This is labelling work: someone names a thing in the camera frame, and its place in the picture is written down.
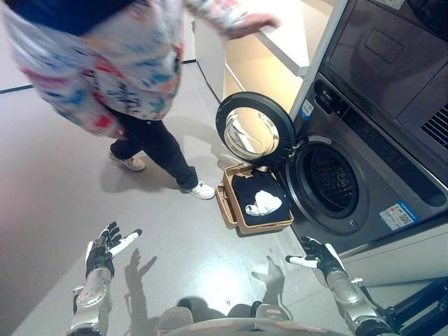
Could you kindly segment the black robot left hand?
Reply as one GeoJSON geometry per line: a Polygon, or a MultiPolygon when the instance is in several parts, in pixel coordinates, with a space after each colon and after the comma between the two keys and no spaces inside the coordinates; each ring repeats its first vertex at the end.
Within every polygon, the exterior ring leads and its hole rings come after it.
{"type": "Polygon", "coordinates": [[[108,224],[99,234],[98,238],[90,241],[85,254],[85,278],[95,270],[105,269],[113,277],[115,268],[113,259],[142,235],[141,229],[122,236],[120,227],[116,222],[108,224]]]}

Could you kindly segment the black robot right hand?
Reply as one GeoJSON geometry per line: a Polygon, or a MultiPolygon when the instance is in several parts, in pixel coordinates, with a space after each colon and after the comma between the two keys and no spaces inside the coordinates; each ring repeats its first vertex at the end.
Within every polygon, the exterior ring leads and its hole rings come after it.
{"type": "Polygon", "coordinates": [[[333,246],[329,243],[322,244],[312,237],[303,236],[301,245],[305,252],[305,256],[287,255],[285,260],[287,263],[306,267],[310,269],[318,269],[327,278],[331,272],[343,272],[346,270],[333,246]]]}

